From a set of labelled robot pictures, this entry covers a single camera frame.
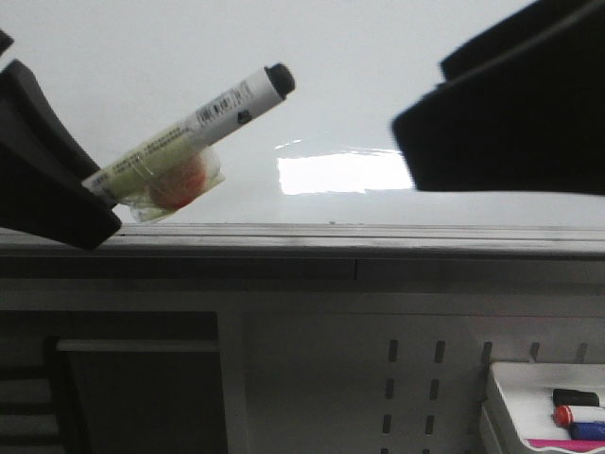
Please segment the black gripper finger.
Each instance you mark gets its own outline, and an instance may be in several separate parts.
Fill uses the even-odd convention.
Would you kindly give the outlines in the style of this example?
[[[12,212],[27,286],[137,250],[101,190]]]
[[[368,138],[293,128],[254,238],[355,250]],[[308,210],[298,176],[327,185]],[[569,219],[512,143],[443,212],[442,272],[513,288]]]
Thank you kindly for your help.
[[[122,227],[82,181],[99,166],[63,126],[33,72],[1,70],[1,226],[92,250]]]
[[[604,191],[604,5],[536,1],[441,62],[391,124],[422,191]]]

